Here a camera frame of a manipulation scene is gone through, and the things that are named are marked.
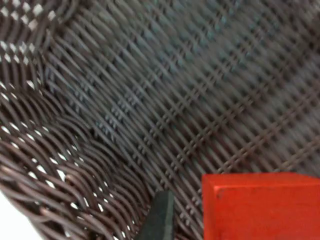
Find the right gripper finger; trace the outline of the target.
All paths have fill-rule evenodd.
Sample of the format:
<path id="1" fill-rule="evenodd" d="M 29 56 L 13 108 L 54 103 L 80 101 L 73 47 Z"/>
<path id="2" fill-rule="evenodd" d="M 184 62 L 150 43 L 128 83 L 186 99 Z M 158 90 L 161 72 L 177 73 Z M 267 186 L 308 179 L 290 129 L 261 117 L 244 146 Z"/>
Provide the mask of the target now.
<path id="1" fill-rule="evenodd" d="M 157 192 L 136 239 L 173 240 L 175 228 L 174 208 L 175 200 L 171 191 Z"/>

